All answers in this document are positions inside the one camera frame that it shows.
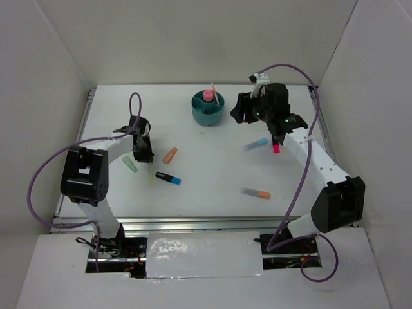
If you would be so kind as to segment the thin yellow pen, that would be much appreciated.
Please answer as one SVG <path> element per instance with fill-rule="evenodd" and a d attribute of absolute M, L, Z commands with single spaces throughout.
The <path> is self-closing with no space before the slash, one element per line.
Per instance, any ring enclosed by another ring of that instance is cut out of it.
<path fill-rule="evenodd" d="M 149 163 L 149 184 L 151 187 L 153 187 L 154 185 L 154 167 L 153 167 L 153 163 Z"/>

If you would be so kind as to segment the thin orange pen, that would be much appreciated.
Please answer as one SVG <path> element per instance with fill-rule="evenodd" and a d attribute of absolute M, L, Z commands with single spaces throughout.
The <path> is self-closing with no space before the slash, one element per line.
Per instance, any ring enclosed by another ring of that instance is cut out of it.
<path fill-rule="evenodd" d="M 211 83 L 211 87 L 212 87 L 212 92 L 213 92 L 213 94 L 214 94 L 214 99 L 215 99 L 217 105 L 220 106 L 219 97 L 218 97 L 218 94 L 217 94 L 217 91 L 216 91 L 216 88 L 215 88 L 214 83 Z"/>

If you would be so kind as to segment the pink capped marker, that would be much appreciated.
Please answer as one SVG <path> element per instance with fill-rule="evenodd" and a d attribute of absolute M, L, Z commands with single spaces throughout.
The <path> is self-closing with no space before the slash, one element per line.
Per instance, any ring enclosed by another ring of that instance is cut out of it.
<path fill-rule="evenodd" d="M 204 90 L 202 95 L 202 100 L 204 102 L 213 102 L 214 101 L 214 92 L 213 90 Z"/>

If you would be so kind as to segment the grey orange highlighter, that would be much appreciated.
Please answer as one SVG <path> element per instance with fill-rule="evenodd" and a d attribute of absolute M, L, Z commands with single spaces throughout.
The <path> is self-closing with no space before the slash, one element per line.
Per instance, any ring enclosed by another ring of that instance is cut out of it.
<path fill-rule="evenodd" d="M 246 194 L 249 196 L 254 196 L 254 197 L 263 198 L 263 199 L 270 199 L 271 197 L 269 192 L 246 188 L 246 187 L 241 187 L 239 192 L 241 194 Z"/>

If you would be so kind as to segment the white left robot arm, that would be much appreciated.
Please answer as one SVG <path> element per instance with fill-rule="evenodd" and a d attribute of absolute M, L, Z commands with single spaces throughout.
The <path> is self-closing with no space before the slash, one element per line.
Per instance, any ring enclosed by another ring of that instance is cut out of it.
<path fill-rule="evenodd" d="M 127 241 L 122 224 L 113 215 L 106 195 L 109 190 L 109 165 L 132 152 L 139 163 L 153 162 L 150 122 L 132 116 L 128 126 L 113 132 L 107 140 L 85 147 L 68 149 L 61 180 L 61 193 L 76 203 L 100 231 L 99 245 L 113 257 L 126 253 Z"/>

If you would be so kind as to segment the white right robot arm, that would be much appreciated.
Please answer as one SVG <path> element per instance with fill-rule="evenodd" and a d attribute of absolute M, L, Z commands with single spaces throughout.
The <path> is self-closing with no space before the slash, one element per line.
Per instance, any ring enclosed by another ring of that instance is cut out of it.
<path fill-rule="evenodd" d="M 303 166 L 303 177 L 312 179 L 319 193 L 308 214 L 280 225 L 269 249 L 281 242 L 284 250 L 296 252 L 303 245 L 303 236 L 326 234 L 361 220 L 364 181 L 342 170 L 315 140 L 304 119 L 291 112 L 284 84 L 270 83 L 240 93 L 230 114 L 239 124 L 264 122 L 275 140 Z"/>

